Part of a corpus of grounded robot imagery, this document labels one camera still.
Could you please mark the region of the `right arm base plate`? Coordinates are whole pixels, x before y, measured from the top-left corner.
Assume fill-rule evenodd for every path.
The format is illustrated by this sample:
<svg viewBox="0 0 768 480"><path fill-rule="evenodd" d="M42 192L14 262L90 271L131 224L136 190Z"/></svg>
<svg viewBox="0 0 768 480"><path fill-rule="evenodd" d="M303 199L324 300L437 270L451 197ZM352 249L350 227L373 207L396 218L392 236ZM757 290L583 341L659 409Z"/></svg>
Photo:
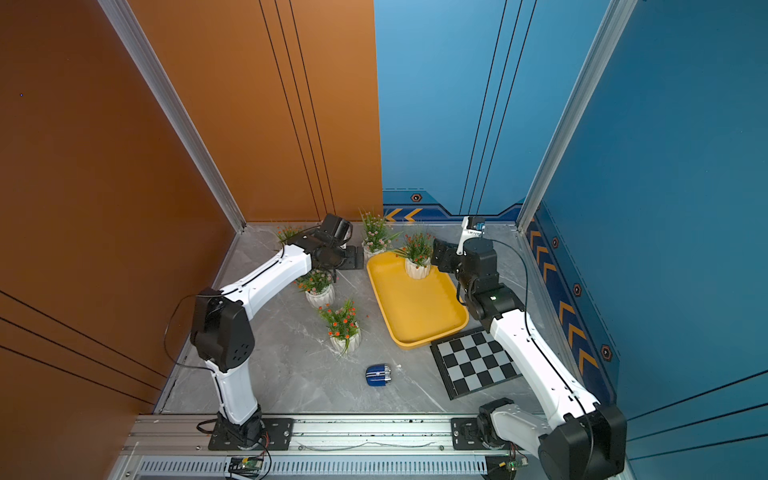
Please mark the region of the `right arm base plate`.
<svg viewBox="0 0 768 480"><path fill-rule="evenodd" d="M479 416L452 418L450 424L454 450L494 450L497 448L491 439L488 422Z"/></svg>

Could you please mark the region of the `orange red flower pot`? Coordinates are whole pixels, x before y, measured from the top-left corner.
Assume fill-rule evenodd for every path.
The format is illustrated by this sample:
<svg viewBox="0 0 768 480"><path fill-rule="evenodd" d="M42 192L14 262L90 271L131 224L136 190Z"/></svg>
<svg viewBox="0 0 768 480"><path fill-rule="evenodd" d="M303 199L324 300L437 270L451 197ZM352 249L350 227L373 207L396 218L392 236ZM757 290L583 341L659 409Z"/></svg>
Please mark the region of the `orange red flower pot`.
<svg viewBox="0 0 768 480"><path fill-rule="evenodd" d="M325 321L332 346L340 355L345 355L349 350L356 348L360 339L360 327L356 320L357 312L352 299L347 299L337 309L326 304L319 307L317 312Z"/></svg>

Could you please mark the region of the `pink orange flower pot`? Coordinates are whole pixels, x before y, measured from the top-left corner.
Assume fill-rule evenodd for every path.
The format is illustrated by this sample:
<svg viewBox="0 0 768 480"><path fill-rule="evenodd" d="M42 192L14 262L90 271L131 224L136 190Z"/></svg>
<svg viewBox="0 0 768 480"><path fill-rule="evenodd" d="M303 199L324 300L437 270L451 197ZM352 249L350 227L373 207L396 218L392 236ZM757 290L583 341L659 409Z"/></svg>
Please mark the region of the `pink orange flower pot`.
<svg viewBox="0 0 768 480"><path fill-rule="evenodd" d="M307 301L316 309L329 308L335 299L332 274L323 269L312 269L299 276L294 283L303 291Z"/></svg>

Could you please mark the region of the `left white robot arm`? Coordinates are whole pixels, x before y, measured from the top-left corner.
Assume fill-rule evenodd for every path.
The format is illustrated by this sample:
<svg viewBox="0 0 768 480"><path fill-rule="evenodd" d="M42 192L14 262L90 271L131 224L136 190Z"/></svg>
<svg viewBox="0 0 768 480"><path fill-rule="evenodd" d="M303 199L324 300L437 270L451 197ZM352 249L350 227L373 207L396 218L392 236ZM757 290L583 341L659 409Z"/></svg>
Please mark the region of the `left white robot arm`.
<svg viewBox="0 0 768 480"><path fill-rule="evenodd" d="M328 214L320 225L286 241L278 253L240 280L195 296L190 342L212 372L225 424L244 428L259 416L249 358L255 347L250 321L276 294L314 268L334 274L362 267L363 254L349 247L352 224Z"/></svg>

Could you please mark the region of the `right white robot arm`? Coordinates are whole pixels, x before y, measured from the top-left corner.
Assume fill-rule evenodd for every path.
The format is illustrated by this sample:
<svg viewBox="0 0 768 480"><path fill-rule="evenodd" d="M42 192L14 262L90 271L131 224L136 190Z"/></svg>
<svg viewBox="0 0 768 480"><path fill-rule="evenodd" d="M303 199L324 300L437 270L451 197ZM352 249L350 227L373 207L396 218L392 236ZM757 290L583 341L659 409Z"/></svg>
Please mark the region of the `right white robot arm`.
<svg viewBox="0 0 768 480"><path fill-rule="evenodd" d="M583 386L541 337L525 303L501 282L493 241L435 240L432 264L456 277L469 314L511 357L543 409L537 416L508 399L487 404L479 416L486 443L512 443L529 452L550 479L609 479L622 473L625 416Z"/></svg>

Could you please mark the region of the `orange flower back pot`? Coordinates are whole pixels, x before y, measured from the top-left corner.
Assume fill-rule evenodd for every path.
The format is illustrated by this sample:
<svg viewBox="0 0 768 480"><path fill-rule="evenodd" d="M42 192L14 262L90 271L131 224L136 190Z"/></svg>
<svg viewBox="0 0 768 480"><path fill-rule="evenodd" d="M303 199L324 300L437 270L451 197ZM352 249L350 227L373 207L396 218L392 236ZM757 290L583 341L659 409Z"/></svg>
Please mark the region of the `orange flower back pot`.
<svg viewBox="0 0 768 480"><path fill-rule="evenodd" d="M296 235L299 235L303 232L303 230L299 227L295 226L282 226L277 229L276 231L276 237L278 239L278 242L280 246L287 245L291 238L293 238Z"/></svg>

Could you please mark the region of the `pink flower white pot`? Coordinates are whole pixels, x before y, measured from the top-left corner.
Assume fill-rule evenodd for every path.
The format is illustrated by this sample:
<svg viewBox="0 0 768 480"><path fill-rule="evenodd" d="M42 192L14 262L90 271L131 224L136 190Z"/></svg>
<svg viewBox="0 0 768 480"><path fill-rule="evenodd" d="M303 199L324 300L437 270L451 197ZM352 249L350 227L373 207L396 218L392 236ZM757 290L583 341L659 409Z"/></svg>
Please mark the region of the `pink flower white pot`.
<svg viewBox="0 0 768 480"><path fill-rule="evenodd" d="M364 259L369 260L389 250L399 233L392 229L382 215L368 211L361 211L360 214L364 228L362 237Z"/></svg>

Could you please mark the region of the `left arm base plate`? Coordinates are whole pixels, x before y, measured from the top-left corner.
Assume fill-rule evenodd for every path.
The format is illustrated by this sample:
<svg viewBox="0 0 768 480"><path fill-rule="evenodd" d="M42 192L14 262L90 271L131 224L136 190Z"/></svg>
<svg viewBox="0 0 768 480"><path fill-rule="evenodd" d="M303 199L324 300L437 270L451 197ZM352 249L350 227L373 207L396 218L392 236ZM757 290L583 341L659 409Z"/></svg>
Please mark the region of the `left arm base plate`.
<svg viewBox="0 0 768 480"><path fill-rule="evenodd" d="M287 451L294 429L289 417L259 417L244 425L232 424L219 416L210 436L211 451L259 450Z"/></svg>

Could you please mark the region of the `yellow plastic tray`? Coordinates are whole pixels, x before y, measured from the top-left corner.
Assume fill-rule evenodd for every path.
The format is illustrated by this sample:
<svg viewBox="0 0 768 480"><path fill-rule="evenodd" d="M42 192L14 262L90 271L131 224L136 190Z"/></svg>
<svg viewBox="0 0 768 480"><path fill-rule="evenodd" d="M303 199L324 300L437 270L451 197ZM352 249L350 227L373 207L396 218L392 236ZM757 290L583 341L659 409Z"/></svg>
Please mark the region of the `yellow plastic tray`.
<svg viewBox="0 0 768 480"><path fill-rule="evenodd" d="M456 299L446 273L432 267L423 279L406 272L393 252L373 256L366 270L390 337L403 350L425 346L467 326L469 313Z"/></svg>

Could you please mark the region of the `red flower white pot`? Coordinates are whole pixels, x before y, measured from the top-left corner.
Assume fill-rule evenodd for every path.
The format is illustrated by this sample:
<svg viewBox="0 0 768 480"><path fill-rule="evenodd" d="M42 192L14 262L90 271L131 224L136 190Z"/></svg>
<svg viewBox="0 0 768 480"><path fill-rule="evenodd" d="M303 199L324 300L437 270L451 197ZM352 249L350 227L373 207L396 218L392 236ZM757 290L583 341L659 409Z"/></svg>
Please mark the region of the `red flower white pot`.
<svg viewBox="0 0 768 480"><path fill-rule="evenodd" d="M407 234L405 243L395 250L395 254L405 261L406 274L414 280L425 279L431 270L434 237L419 232Z"/></svg>

